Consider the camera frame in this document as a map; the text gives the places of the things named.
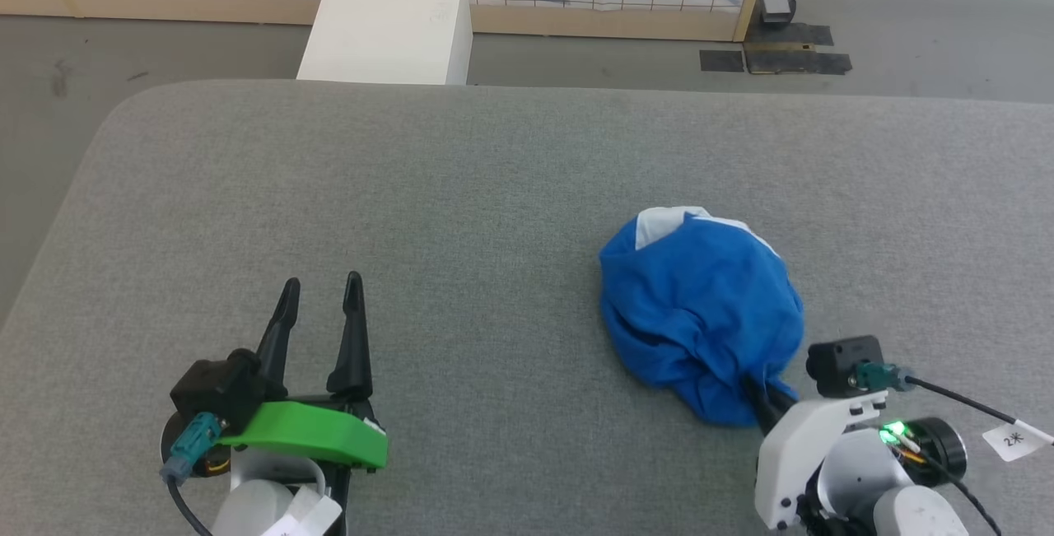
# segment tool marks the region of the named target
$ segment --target blue and white garment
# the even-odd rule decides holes
[[[601,311],[623,363],[669,386],[705,421],[757,424],[740,389],[794,391],[779,375],[804,334],[776,251],[701,206],[644,210],[600,252]]]

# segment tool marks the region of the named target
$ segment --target wooden frame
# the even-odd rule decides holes
[[[0,14],[250,23],[314,22],[319,0],[0,0]],[[742,41],[757,0],[735,14],[472,5],[472,29],[649,40]]]

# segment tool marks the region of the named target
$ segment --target white tag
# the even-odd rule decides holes
[[[261,536],[323,536],[340,516],[340,505],[329,497],[300,488],[286,515]]]
[[[1047,442],[1038,436],[1009,423],[987,432],[981,437],[1000,458],[1009,462],[1023,458],[1047,445]]]

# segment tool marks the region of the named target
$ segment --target white box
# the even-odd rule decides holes
[[[464,85],[468,0],[321,0],[297,79]]]

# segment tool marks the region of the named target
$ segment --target gray tabletop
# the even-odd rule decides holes
[[[157,477],[168,392],[255,345],[300,277],[287,384],[320,391],[365,278],[390,468],[355,534],[761,534],[760,435],[639,384],[599,316],[597,252],[651,205],[752,224],[807,340],[887,359],[1048,431],[1054,110],[820,96],[211,81],[103,124],[0,334],[0,532],[187,534]],[[784,378],[815,391],[798,357]],[[1054,521],[1054,453],[919,391],[1007,534]],[[184,491],[210,519],[223,479]],[[967,525],[985,529],[943,490]]]

